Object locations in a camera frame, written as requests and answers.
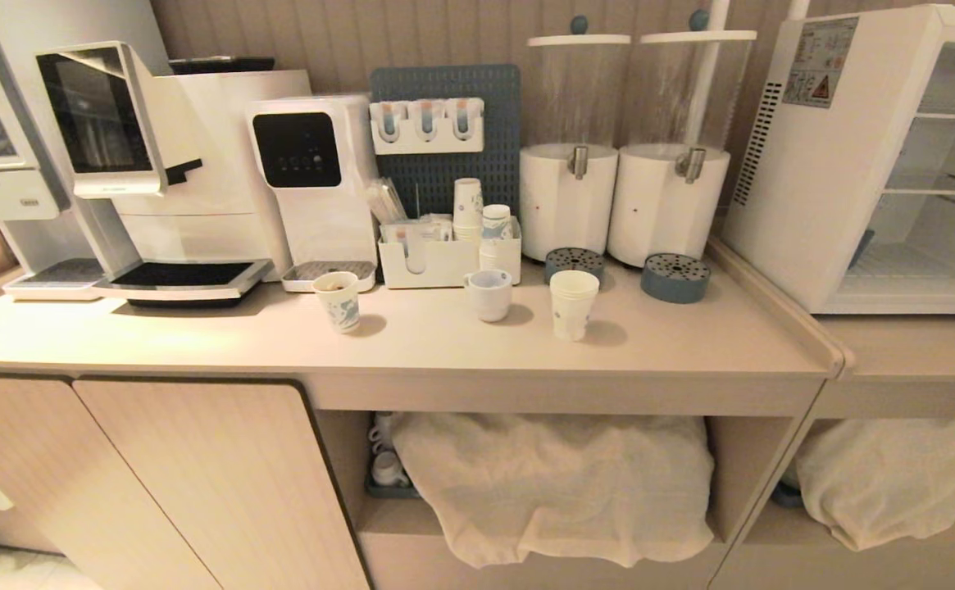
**sticker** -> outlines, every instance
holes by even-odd
[[[859,18],[808,22],[787,77],[784,103],[830,108]]]

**blue-patterned paper cup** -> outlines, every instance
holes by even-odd
[[[360,328],[361,303],[357,300],[357,276],[345,271],[323,274],[313,281],[313,291],[328,314],[335,332],[346,334]]]
[[[510,220],[510,207],[488,205],[482,211],[481,238],[514,239],[514,227]]]

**blue pegboard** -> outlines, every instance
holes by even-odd
[[[371,100],[478,97],[484,100],[484,151],[379,156],[410,217],[451,213],[455,179],[480,179],[484,204],[520,204],[521,72],[516,65],[385,67],[371,72]]]

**ventilation grille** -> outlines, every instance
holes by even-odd
[[[765,92],[762,93],[762,104],[758,106],[757,116],[754,119],[754,128],[750,132],[750,143],[747,144],[747,153],[744,154],[743,167],[739,169],[739,179],[732,193],[732,202],[741,207],[747,206],[751,187],[754,186],[754,175],[757,165],[762,161],[765,151],[765,142],[769,139],[769,128],[772,126],[772,117],[776,115],[776,106],[780,104],[780,95],[784,85],[768,82]]]

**condiment organizer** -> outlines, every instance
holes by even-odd
[[[368,111],[377,156],[484,151],[481,98],[384,101]]]
[[[496,240],[496,257],[503,261],[500,268],[510,273],[514,284],[518,284],[521,281],[521,225],[517,217],[511,217],[511,223],[518,238]],[[405,243],[379,242],[386,287],[462,287],[463,275],[480,270],[479,243],[414,240],[407,250],[408,256],[405,257]]]

